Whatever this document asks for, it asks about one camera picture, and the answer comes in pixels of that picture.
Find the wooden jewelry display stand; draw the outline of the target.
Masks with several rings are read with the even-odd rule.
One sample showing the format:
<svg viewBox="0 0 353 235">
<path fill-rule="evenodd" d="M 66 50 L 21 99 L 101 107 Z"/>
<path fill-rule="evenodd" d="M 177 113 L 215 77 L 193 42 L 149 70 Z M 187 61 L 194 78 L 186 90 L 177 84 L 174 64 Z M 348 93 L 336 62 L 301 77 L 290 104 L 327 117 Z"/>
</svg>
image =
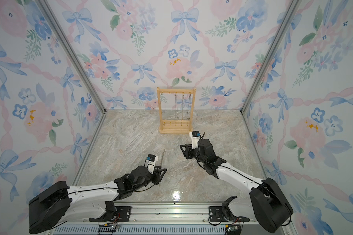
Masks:
<svg viewBox="0 0 353 235">
<path fill-rule="evenodd" d="M 189 134 L 193 131 L 196 89 L 157 88 L 159 132 Z"/>
</svg>

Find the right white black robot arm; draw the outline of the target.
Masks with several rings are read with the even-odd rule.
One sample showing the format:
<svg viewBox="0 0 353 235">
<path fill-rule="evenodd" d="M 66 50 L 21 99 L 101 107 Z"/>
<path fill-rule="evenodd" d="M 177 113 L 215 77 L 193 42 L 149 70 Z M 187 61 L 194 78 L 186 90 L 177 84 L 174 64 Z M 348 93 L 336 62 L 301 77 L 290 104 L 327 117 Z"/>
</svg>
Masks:
<svg viewBox="0 0 353 235">
<path fill-rule="evenodd" d="M 180 149 L 186 159 L 194 159 L 209 175 L 222 180 L 249 195 L 248 200 L 231 196 L 222 203 L 222 218 L 239 221 L 255 219 L 269 233 L 291 222 L 293 209 L 275 180 L 265 180 L 244 173 L 218 157 L 209 139 L 193 137 Z"/>
</svg>

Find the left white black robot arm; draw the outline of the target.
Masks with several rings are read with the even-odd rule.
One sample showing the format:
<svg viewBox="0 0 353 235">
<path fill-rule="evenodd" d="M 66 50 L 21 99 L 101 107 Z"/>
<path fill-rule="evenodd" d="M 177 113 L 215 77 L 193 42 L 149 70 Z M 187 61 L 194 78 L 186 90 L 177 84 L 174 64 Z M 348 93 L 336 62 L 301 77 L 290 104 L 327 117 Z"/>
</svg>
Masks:
<svg viewBox="0 0 353 235">
<path fill-rule="evenodd" d="M 68 186 L 59 181 L 30 200 L 29 233 L 39 234 L 66 222 L 114 221 L 118 211 L 114 202 L 126 199 L 133 193 L 158 185 L 167 169 L 153 166 L 152 170 L 140 165 L 122 177 L 92 186 Z"/>
</svg>

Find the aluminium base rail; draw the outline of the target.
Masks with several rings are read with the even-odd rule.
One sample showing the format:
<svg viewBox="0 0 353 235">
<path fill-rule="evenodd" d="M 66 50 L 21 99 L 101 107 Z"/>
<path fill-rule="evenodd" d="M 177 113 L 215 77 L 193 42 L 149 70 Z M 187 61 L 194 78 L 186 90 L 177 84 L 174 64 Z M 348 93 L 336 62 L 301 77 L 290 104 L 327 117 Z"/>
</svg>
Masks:
<svg viewBox="0 0 353 235">
<path fill-rule="evenodd" d="M 47 235 L 225 235 L 224 222 L 209 222 L 216 202 L 139 202 L 131 207 L 127 222 L 107 227 L 102 222 L 67 222 Z"/>
</svg>

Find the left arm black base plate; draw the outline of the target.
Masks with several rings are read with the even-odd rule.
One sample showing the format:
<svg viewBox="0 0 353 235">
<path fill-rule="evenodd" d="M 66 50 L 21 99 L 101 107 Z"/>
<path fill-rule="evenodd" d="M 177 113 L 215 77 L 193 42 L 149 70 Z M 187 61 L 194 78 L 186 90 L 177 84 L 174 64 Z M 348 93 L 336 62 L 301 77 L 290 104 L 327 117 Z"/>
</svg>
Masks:
<svg viewBox="0 0 353 235">
<path fill-rule="evenodd" d="M 89 218 L 89 222 L 129 222 L 131 210 L 131 206 L 118 206 L 99 218 Z"/>
</svg>

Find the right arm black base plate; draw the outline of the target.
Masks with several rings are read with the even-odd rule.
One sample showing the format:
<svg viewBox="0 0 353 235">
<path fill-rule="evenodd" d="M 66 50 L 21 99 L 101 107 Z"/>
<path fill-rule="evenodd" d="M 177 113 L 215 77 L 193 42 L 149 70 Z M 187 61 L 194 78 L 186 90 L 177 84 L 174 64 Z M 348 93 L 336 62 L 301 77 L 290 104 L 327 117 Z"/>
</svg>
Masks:
<svg viewBox="0 0 353 235">
<path fill-rule="evenodd" d="M 213 226 L 218 226 L 222 223 L 234 224 L 239 222 L 250 222 L 249 218 L 236 217 L 228 212 L 228 209 L 223 209 L 222 206 L 210 206 L 208 208 L 208 222 Z"/>
</svg>

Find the left aluminium corner post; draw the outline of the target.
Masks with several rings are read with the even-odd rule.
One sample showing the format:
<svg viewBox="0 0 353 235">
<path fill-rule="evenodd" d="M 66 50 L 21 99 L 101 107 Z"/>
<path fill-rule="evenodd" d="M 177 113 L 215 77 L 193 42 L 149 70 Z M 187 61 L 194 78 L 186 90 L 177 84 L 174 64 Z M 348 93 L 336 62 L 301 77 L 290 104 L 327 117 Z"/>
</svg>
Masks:
<svg viewBox="0 0 353 235">
<path fill-rule="evenodd" d="M 87 77 L 84 71 L 84 68 L 78 59 L 77 54 L 75 53 L 71 43 L 68 41 L 68 38 L 64 30 L 62 29 L 59 21 L 57 20 L 56 16 L 54 15 L 50 5 L 48 4 L 47 1 L 43 1 L 43 0 L 35 1 L 35 2 L 37 6 L 40 8 L 40 11 L 42 12 L 46 20 L 49 22 L 50 27 L 57 35 L 58 40 L 60 41 L 64 51 L 66 52 L 68 58 L 70 59 L 71 64 L 74 66 L 82 82 L 86 86 L 87 91 L 90 93 L 90 95 L 92 96 L 92 99 L 98 105 L 99 110 L 103 114 L 105 114 L 106 109 L 104 108 L 104 105 L 100 97 L 98 96 L 96 90 L 94 89 L 93 84 L 90 82 L 89 78 Z"/>
</svg>

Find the aluminium corner post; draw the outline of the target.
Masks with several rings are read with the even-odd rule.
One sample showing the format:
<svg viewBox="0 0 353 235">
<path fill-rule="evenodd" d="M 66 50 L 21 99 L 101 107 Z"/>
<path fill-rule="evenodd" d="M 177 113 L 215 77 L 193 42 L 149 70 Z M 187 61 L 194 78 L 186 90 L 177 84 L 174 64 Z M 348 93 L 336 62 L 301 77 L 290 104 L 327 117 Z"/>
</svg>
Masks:
<svg viewBox="0 0 353 235">
<path fill-rule="evenodd" d="M 84 68 L 78 59 L 77 54 L 75 53 L 71 43 L 68 41 L 68 38 L 64 30 L 62 29 L 59 21 L 57 20 L 56 16 L 54 15 L 50 5 L 48 4 L 47 1 L 43 1 L 43 0 L 35 1 L 35 2 L 37 6 L 40 8 L 40 11 L 42 12 L 46 20 L 49 22 L 50 27 L 57 35 L 58 40 L 60 41 L 64 51 L 66 52 L 68 58 L 70 59 L 71 64 L 74 66 L 82 82 L 86 86 L 87 91 L 90 93 L 90 95 L 92 96 L 92 99 L 98 105 L 99 110 L 103 114 L 105 114 L 106 109 L 104 108 L 104 105 L 100 97 L 98 96 L 96 90 L 94 89 L 93 84 L 90 82 L 89 78 L 87 77 L 84 71 Z"/>
<path fill-rule="evenodd" d="M 273 42 L 270 44 L 270 47 L 265 55 L 262 66 L 259 69 L 259 72 L 258 72 L 257 76 L 255 77 L 252 86 L 250 87 L 249 93 L 246 97 L 246 101 L 243 103 L 243 107 L 241 109 L 241 115 L 244 115 L 246 113 L 246 111 L 249 109 L 252 98 L 256 93 L 257 87 L 261 83 L 262 78 L 263 78 L 268 66 L 271 64 L 271 61 L 272 61 L 274 55 L 276 54 L 278 46 L 280 45 L 281 40 L 283 39 L 284 35 L 286 34 L 286 30 L 290 26 L 291 21 L 293 20 L 295 14 L 296 14 L 296 10 L 298 9 L 299 4 L 300 4 L 300 1 L 292 0 L 290 2 L 289 7 L 286 9 L 285 16 L 283 17 L 282 22 L 276 31 Z"/>
</svg>

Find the right aluminium corner post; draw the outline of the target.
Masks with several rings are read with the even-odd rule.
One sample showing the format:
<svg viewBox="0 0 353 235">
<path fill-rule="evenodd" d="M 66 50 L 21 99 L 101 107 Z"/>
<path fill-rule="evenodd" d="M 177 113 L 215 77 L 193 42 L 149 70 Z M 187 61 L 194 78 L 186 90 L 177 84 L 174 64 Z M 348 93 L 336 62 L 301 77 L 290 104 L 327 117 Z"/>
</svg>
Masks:
<svg viewBox="0 0 353 235">
<path fill-rule="evenodd" d="M 300 4 L 300 1 L 292 0 L 290 2 L 289 7 L 286 9 L 285 16 L 283 17 L 282 22 L 276 31 L 273 42 L 270 44 L 270 47 L 265 55 L 262 66 L 259 69 L 259 72 L 258 72 L 257 76 L 255 77 L 252 86 L 250 87 L 249 93 L 246 97 L 246 101 L 243 103 L 243 107 L 241 109 L 241 115 L 244 115 L 246 113 L 246 111 L 249 109 L 252 98 L 256 93 L 257 87 L 261 83 L 262 78 L 263 78 L 268 66 L 271 64 L 271 61 L 272 61 L 274 55 L 276 54 L 278 46 L 280 45 L 281 40 L 283 39 L 284 35 L 286 34 L 286 30 L 290 26 L 291 21 L 293 20 L 295 14 L 296 14 L 296 10 L 298 9 L 299 4 Z"/>
</svg>

